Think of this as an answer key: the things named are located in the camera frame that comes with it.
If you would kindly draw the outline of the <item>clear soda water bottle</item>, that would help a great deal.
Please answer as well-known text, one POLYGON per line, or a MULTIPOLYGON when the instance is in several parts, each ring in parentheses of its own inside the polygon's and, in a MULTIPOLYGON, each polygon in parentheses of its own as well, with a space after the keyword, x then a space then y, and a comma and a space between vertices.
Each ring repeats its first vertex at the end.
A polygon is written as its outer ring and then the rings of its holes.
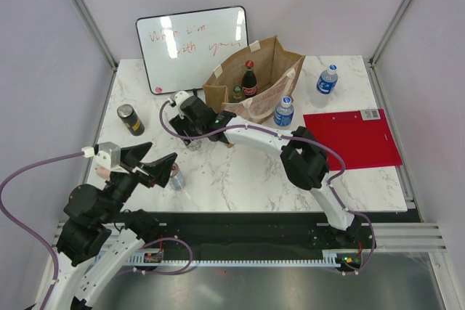
POLYGON ((195 140, 192 140, 187 145, 187 149, 189 149, 189 151, 198 151, 201 148, 201 145, 202 145, 202 140, 201 139, 195 139, 195 140))

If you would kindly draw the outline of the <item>Coca-Cola glass bottle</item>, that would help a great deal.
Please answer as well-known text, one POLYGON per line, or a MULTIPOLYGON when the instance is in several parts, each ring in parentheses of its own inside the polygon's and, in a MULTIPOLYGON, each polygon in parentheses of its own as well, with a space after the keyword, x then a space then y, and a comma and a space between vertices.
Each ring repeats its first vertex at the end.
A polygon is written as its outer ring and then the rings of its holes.
POLYGON ((246 61, 246 72, 244 73, 241 81, 241 87, 245 98, 254 97, 257 93, 257 80, 254 73, 254 62, 252 60, 246 61))

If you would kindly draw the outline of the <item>brown canvas tote bag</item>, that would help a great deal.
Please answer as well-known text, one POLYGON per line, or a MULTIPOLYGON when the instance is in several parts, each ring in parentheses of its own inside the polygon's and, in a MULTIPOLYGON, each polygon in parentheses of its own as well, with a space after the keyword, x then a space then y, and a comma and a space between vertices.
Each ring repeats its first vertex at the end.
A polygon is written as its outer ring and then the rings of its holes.
POLYGON ((305 56, 283 48, 276 36, 255 41, 228 57, 203 85, 206 104, 215 112, 230 111, 254 123, 270 119, 283 97, 297 85, 305 56), (240 86, 246 62, 254 62, 257 95, 233 102, 233 88, 240 86))

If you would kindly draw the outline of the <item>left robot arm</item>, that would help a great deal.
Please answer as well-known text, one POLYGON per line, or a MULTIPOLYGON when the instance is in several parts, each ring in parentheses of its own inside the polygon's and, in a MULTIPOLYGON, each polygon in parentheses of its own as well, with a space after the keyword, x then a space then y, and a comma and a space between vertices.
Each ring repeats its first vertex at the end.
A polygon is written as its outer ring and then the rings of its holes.
POLYGON ((95 158, 108 177, 103 189, 81 184, 70 193, 64 207, 68 220, 54 250, 52 289, 43 293, 35 309, 91 309, 127 258, 158 242, 158 222, 139 209, 129 214, 110 250, 96 259, 112 233, 107 225, 116 220, 137 186, 165 187, 169 182, 177 154, 145 163, 152 145, 119 147, 106 142, 83 148, 84 157, 95 158))

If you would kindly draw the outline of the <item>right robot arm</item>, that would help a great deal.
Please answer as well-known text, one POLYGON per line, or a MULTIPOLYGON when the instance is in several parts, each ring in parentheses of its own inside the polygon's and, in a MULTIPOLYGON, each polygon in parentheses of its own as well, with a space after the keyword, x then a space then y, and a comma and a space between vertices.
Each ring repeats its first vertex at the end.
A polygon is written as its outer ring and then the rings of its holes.
POLYGON ((243 145, 280 158, 288 180, 309 191, 323 209, 334 242, 349 247, 359 238, 360 214, 348 208, 336 193, 332 181, 347 169, 341 156, 317 142, 303 126, 295 131, 273 129, 246 120, 229 111, 219 113, 195 95, 179 91, 168 105, 177 109, 169 124, 173 135, 191 143, 208 139, 226 145, 243 145))

